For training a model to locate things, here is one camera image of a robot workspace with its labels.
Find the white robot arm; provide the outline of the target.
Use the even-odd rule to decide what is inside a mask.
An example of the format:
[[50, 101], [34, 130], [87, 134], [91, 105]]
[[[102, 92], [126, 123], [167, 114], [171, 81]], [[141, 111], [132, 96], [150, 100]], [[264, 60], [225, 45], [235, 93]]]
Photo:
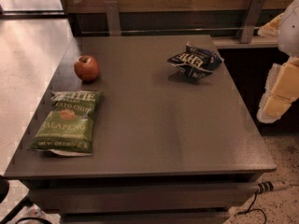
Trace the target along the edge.
[[272, 65], [259, 103], [258, 121], [273, 123], [281, 119], [299, 98], [299, 0], [293, 0], [283, 13], [264, 25], [258, 34], [275, 35], [278, 49], [289, 56], [284, 64]]

